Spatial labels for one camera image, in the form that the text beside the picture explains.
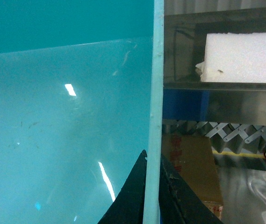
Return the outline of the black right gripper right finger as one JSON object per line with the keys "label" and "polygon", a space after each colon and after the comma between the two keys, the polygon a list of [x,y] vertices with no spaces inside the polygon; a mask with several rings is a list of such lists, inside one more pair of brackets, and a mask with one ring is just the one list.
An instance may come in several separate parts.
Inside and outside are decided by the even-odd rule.
{"label": "black right gripper right finger", "polygon": [[183,180],[168,159],[161,156],[159,207],[163,224],[221,224]]}

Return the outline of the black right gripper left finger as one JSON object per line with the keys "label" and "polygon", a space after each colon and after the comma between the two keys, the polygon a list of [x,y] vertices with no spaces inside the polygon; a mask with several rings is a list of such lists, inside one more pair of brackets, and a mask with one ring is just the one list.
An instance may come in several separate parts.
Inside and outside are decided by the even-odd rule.
{"label": "black right gripper left finger", "polygon": [[147,153],[142,150],[115,201],[100,224],[141,224],[147,171]]}

